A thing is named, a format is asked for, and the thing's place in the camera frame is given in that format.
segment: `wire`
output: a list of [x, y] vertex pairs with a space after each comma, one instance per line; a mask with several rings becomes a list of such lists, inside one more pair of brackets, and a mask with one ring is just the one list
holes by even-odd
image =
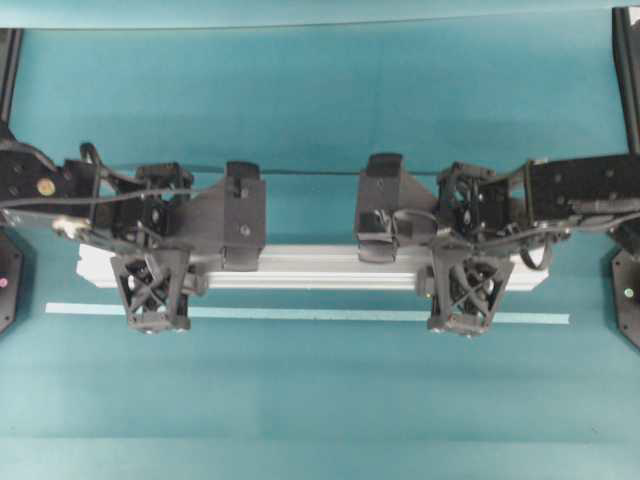
[[629, 220], [634, 220], [636, 218], [640, 218], [640, 212], [636, 212], [636, 213], [631, 213], [629, 215], [623, 215], [621, 217], [616, 217], [613, 220], [610, 220], [608, 222], [603, 222], [600, 224], [595, 224], [595, 225], [585, 225], [585, 226], [578, 226], [576, 228], [576, 230], [579, 231], [583, 231], [583, 232], [601, 232], [602, 230], [609, 230], [610, 228], [615, 228], [618, 225], [620, 225], [621, 223], [624, 222], [628, 222]]
[[213, 190], [214, 187], [207, 188], [152, 188], [149, 190], [137, 190], [135, 192], [112, 195], [110, 197], [78, 197], [78, 198], [21, 198], [19, 200], [6, 200], [0, 202], [0, 209], [26, 207], [30, 205], [96, 205], [100, 203], [122, 202], [133, 198], [144, 197], [146, 195], [164, 195], [171, 193], [174, 195], [190, 195], [204, 193]]

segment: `black plastic part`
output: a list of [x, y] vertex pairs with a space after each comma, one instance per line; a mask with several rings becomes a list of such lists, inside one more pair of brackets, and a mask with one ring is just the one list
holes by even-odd
[[613, 58], [627, 129], [629, 152], [640, 153], [640, 24], [631, 24], [629, 8], [613, 9]]
[[426, 244], [436, 233], [433, 220], [422, 215], [406, 219], [402, 210], [432, 212], [438, 199], [402, 166], [402, 155], [378, 153], [360, 172], [354, 233], [363, 262], [395, 261], [398, 246]]
[[0, 29], [0, 122], [9, 124], [13, 87], [18, 71], [22, 30]]
[[624, 250], [611, 261], [618, 328], [640, 348], [640, 263]]
[[638, 197], [640, 158], [609, 155], [530, 165], [527, 203], [531, 221], [566, 220], [576, 202]]
[[0, 333], [16, 318], [22, 260], [22, 252], [11, 243], [4, 232], [0, 232]]

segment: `black cable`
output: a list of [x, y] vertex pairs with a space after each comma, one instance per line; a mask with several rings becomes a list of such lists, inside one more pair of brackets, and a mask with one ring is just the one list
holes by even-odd
[[208, 188], [151, 188], [149, 190], [136, 190], [135, 192], [112, 195], [110, 197], [78, 197], [78, 198], [21, 198], [18, 200], [6, 200], [0, 202], [0, 209], [26, 207], [30, 205], [95, 205], [100, 203], [121, 202], [133, 198], [144, 197], [145, 195], [190, 195], [204, 193], [213, 190]]

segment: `bolt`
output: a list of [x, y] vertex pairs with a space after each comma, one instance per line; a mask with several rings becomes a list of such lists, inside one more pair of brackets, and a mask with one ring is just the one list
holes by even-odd
[[51, 181], [50, 178], [41, 178], [40, 180], [38, 180], [36, 187], [40, 195], [42, 195], [43, 197], [50, 197], [51, 195], [56, 193], [56, 185]]

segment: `metal frame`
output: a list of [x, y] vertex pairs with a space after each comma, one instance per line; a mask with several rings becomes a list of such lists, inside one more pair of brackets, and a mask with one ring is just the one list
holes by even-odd
[[[80, 245], [76, 272], [101, 288], [115, 288], [112, 252]], [[530, 291], [549, 276], [513, 257], [508, 290]], [[393, 263], [366, 263], [355, 245], [267, 245], [255, 272], [214, 271], [210, 289], [413, 291], [418, 271], [432, 265], [428, 248], [401, 247]]]

